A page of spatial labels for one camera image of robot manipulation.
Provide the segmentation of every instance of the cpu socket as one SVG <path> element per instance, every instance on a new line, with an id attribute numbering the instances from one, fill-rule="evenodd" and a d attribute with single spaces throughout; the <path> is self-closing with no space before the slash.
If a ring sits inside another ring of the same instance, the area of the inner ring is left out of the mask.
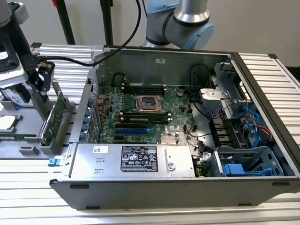
<path id="1" fill-rule="evenodd" d="M 135 98 L 134 111 L 144 113 L 163 113 L 164 110 L 161 108 L 161 97 L 137 96 Z"/>

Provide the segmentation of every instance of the power supply label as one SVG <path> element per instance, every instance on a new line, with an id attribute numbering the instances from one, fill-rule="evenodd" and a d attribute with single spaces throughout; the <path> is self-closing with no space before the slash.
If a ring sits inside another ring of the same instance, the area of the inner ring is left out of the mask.
<path id="1" fill-rule="evenodd" d="M 156 146 L 122 146 L 122 172 L 158 172 Z"/>

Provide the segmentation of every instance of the motherboard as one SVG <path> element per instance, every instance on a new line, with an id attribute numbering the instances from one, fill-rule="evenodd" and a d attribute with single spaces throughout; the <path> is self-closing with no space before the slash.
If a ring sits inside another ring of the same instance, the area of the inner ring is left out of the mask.
<path id="1" fill-rule="evenodd" d="M 196 145 L 196 139 L 187 139 L 194 118 L 184 87 L 102 86 L 98 110 L 99 143 Z"/>

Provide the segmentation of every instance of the black pole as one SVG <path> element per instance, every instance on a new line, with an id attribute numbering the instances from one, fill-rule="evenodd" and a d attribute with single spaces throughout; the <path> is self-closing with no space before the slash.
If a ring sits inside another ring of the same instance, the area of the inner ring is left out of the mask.
<path id="1" fill-rule="evenodd" d="M 66 41 L 68 45 L 75 45 L 75 40 L 70 24 L 65 0 L 52 0 L 54 6 L 57 8 L 58 15 L 60 17 L 60 23 L 64 30 Z"/>
<path id="2" fill-rule="evenodd" d="M 113 0 L 100 0 L 100 5 L 102 8 L 105 41 L 107 45 L 113 45 L 113 27 L 111 15 Z"/>

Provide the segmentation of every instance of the white wall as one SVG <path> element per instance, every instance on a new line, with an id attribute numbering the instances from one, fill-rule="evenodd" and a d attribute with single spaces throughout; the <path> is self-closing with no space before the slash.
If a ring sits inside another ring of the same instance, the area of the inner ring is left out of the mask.
<path id="1" fill-rule="evenodd" d="M 29 42 L 66 43 L 51 0 L 21 2 L 30 14 L 22 25 Z M 113 2 L 114 43 L 120 45 L 135 26 L 137 8 L 134 0 Z M 100 0 L 66 0 L 66 5 L 76 43 L 105 44 Z M 300 0 L 209 0 L 208 6 L 215 33 L 206 50 L 275 53 L 285 65 L 300 65 Z M 145 28 L 142 15 L 140 28 L 129 45 L 143 44 Z"/>

